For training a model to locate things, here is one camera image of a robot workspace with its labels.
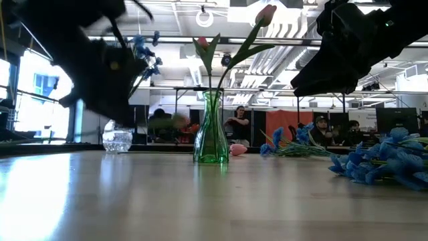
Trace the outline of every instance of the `wooden table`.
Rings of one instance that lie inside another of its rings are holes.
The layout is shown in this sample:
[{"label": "wooden table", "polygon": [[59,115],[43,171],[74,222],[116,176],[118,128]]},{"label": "wooden table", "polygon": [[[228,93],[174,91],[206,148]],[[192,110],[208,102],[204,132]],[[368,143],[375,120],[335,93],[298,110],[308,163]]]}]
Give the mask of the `wooden table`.
[{"label": "wooden table", "polygon": [[0,160],[0,240],[426,240],[428,197],[322,159],[102,151]]}]

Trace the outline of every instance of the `tulip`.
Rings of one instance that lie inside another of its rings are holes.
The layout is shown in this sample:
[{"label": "tulip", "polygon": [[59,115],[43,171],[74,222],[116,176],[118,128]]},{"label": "tulip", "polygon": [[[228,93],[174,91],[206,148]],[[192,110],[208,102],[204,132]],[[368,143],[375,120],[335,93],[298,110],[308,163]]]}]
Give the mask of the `tulip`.
[{"label": "tulip", "polygon": [[244,147],[244,145],[241,144],[233,144],[230,146],[229,150],[233,156],[238,156],[240,154],[244,154],[247,151],[247,147]]},{"label": "tulip", "polygon": [[208,44],[207,39],[205,37],[200,37],[197,40],[197,42],[204,50],[208,49],[209,44]]},{"label": "tulip", "polygon": [[274,13],[276,11],[276,6],[272,6],[270,4],[266,5],[265,8],[263,8],[259,14],[257,14],[257,17],[255,17],[255,23],[258,23],[261,19],[263,19],[263,23],[261,24],[262,27],[268,26],[272,19],[274,18]]}]

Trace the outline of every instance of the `computer monitor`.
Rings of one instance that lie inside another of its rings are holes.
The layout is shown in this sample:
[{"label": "computer monitor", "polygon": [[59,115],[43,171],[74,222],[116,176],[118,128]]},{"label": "computer monitor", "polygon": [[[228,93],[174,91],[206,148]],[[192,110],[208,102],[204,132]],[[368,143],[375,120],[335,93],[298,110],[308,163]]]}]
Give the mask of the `computer monitor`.
[{"label": "computer monitor", "polygon": [[409,134],[418,133],[416,108],[376,108],[377,131],[389,134],[395,127],[404,127]]}]

